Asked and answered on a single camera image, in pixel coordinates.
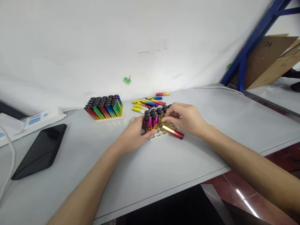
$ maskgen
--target power strip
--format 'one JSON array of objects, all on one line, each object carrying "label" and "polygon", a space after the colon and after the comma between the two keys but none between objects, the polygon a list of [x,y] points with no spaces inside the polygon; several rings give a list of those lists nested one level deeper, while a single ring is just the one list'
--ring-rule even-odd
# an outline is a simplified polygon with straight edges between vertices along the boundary
[{"label": "power strip", "polygon": [[[15,141],[21,137],[26,136],[36,130],[39,130],[49,124],[55,123],[57,121],[62,120],[67,115],[63,113],[60,108],[48,110],[41,112],[37,115],[29,117],[27,119],[22,120],[24,122],[24,130],[16,135],[9,136],[11,141]],[[0,147],[8,144],[8,140],[5,137],[4,133],[0,131]]]}]

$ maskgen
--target smartphone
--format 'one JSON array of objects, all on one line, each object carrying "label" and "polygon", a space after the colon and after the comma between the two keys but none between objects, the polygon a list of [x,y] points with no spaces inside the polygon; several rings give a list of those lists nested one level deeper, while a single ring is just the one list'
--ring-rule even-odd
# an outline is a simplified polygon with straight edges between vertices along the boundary
[{"label": "smartphone", "polygon": [[67,125],[60,124],[41,130],[12,176],[20,180],[52,166]]}]

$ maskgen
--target white wall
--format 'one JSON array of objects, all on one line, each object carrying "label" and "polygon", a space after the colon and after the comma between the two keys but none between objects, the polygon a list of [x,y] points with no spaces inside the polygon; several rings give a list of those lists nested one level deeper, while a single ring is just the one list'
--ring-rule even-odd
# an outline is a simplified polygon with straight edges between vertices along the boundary
[{"label": "white wall", "polygon": [[35,114],[217,83],[271,1],[2,0],[0,100]]}]

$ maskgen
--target table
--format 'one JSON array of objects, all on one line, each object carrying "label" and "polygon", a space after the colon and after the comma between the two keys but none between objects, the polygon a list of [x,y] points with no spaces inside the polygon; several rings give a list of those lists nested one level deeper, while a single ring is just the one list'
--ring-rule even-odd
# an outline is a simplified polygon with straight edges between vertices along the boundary
[{"label": "table", "polygon": [[[194,104],[208,123],[263,156],[300,141],[300,124],[229,90],[187,89],[172,92],[163,101]],[[142,115],[131,111],[131,101],[123,104],[121,120],[95,123],[84,110],[77,110],[53,124],[68,125],[54,164],[10,183],[0,210],[0,224],[46,224],[130,119]],[[13,142],[16,167],[38,133]],[[6,145],[0,148],[0,185],[10,163],[11,152]],[[228,164],[197,137],[187,133],[183,140],[171,135],[156,137],[120,159],[93,224],[99,225],[229,170]]]},{"label": "table", "polygon": [[300,117],[300,93],[292,91],[290,86],[300,82],[297,78],[280,77],[271,85],[245,90],[259,99]]}]

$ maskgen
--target blue frame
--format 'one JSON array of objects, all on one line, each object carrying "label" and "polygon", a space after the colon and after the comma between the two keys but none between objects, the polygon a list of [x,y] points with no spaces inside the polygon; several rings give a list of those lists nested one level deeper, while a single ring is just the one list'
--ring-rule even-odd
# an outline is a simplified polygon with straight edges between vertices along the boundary
[{"label": "blue frame", "polygon": [[266,35],[268,30],[275,23],[279,16],[300,13],[300,7],[285,9],[290,1],[291,0],[275,0],[268,8],[265,15],[262,17],[257,27],[247,40],[246,44],[235,58],[231,67],[226,72],[221,81],[223,85],[227,86],[229,84],[239,67],[237,89],[240,92],[244,92],[244,81],[248,56],[254,51],[256,46],[260,43],[262,38]]}]

